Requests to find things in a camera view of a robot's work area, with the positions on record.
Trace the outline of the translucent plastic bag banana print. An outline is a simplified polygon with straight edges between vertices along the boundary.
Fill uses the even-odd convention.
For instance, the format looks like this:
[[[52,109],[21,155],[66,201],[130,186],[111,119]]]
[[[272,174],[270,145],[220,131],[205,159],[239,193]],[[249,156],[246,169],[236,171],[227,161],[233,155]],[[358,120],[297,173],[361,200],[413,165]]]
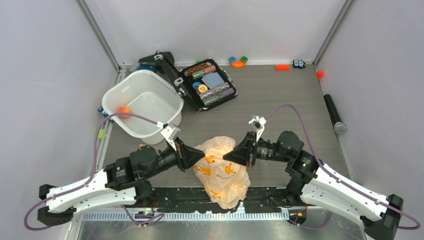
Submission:
[[[247,195],[251,181],[247,168],[223,159],[231,152],[236,141],[228,136],[216,136],[195,148],[204,152],[205,157],[193,167],[210,200],[222,209],[233,209]]]

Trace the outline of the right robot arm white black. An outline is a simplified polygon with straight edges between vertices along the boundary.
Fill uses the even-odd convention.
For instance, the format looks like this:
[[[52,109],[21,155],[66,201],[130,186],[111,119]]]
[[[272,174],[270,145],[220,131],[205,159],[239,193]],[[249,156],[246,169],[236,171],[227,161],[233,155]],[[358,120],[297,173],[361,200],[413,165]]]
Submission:
[[[393,240],[398,230],[404,200],[368,190],[316,159],[303,149],[292,131],[282,132],[272,143],[247,132],[243,141],[223,159],[245,167],[256,160],[286,163],[290,181],[284,195],[291,205],[314,205],[356,223],[374,240]]]

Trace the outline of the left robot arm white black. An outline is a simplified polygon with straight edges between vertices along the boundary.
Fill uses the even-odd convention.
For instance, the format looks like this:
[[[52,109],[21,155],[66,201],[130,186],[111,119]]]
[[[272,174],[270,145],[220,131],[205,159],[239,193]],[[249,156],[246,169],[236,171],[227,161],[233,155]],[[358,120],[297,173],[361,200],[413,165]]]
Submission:
[[[46,205],[37,210],[37,220],[48,227],[70,222],[75,215],[115,206],[148,207],[154,199],[149,179],[172,168],[182,172],[205,157],[202,150],[177,138],[163,151],[144,145],[121,157],[93,177],[55,187],[45,184],[39,197]]]

